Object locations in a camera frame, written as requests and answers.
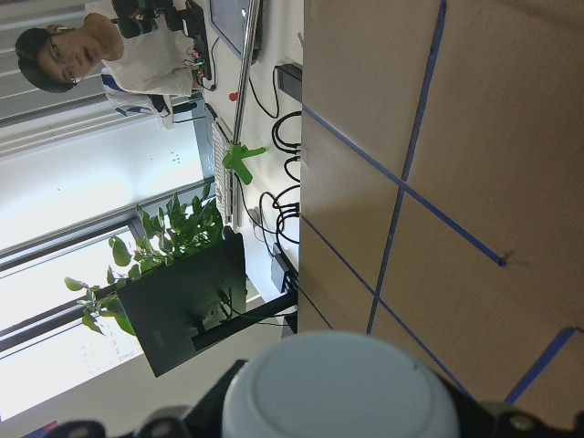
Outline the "light blue cup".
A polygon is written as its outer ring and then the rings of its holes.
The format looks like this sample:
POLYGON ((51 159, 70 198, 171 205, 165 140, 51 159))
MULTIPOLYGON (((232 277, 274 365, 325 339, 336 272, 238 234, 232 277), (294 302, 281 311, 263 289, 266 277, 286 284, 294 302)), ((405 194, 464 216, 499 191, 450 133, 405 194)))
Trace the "light blue cup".
POLYGON ((226 393, 224 437, 459 437, 454 401, 413 355, 320 331, 251 359, 226 393))

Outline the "white keyboard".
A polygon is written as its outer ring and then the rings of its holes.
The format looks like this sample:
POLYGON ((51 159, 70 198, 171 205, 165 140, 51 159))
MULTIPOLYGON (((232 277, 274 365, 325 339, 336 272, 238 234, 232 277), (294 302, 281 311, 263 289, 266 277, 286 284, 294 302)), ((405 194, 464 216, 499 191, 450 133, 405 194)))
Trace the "white keyboard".
POLYGON ((216 206, 224 223, 235 229, 239 226, 239 195, 236 175, 233 170, 227 169, 223 164, 223 159, 231 149, 231 132, 224 121, 217 117, 211 122, 211 133, 216 206))

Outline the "green potted plant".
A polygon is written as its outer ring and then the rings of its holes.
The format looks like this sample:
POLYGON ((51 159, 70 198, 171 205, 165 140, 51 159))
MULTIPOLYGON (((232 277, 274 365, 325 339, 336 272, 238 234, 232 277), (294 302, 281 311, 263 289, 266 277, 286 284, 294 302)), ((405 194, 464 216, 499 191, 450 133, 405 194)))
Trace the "green potted plant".
POLYGON ((124 269, 120 273, 113 266, 108 267, 106 280, 110 292, 69 276, 64 278, 67 289, 85 293, 78 301, 83 307, 81 322, 99 334, 103 332, 99 324, 101 318, 113 318, 121 330, 135 334, 120 303, 121 289, 139 283, 148 274, 159 273, 189 256, 198 255, 223 239, 224 221, 211 196, 209 183, 188 203, 182 203, 175 193, 155 214, 140 208, 138 216, 145 235, 135 240, 134 247, 129 248, 117 236, 108 241, 114 266, 124 269))

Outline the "black monitor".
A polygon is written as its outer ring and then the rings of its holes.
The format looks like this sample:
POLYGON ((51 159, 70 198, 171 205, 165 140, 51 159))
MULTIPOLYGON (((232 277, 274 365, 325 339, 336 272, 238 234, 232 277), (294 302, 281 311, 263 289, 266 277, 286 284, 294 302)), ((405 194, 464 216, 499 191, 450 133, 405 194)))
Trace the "black monitor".
POLYGON ((281 295, 248 309, 243 236, 229 226, 214 246, 159 266, 117 291, 155 377, 213 345, 297 304, 297 281, 283 277, 281 295))

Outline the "blue teach pendant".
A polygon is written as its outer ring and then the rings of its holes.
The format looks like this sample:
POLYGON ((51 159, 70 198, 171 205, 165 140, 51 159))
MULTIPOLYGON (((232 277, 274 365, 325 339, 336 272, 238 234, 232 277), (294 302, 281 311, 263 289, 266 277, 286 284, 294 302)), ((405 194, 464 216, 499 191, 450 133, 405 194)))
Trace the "blue teach pendant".
MULTIPOLYGON (((210 23, 227 46, 241 60, 245 43, 247 15, 252 1, 211 0, 207 1, 210 23)), ((263 1, 259 1, 259 11, 255 24, 255 40, 252 50, 252 65, 259 58, 263 44, 263 1)))

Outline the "person in white t-shirt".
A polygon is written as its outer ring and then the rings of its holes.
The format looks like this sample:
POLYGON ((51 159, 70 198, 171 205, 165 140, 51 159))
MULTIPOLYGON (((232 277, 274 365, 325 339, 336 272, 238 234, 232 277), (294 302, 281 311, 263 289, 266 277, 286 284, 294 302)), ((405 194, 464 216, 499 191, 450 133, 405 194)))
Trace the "person in white t-shirt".
POLYGON ((130 94, 189 98, 201 89, 193 40, 183 26, 174 30, 156 16, 152 31, 128 37, 120 18, 111 1, 89 1, 79 28, 27 29, 16 40, 21 74, 49 93, 72 90, 99 65, 130 94))

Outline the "green handled reacher grabber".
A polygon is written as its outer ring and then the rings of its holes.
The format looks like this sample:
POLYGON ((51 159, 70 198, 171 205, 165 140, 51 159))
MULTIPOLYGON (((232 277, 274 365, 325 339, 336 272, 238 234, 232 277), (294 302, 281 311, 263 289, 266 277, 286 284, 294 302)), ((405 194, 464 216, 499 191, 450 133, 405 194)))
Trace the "green handled reacher grabber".
POLYGON ((253 175, 245 165, 245 159, 252 158, 266 152, 265 147, 249 149, 241 142, 241 131, 244 121, 247 85, 250 68, 252 65, 254 44, 256 40, 256 28, 261 11, 262 1, 251 0, 248 3, 248 8, 245 15, 243 47, 241 50, 241 67, 238 79, 233 139, 230 142, 227 154, 223 158, 223 166, 227 170, 233 171, 239 180, 245 185, 249 185, 253 181, 253 175))

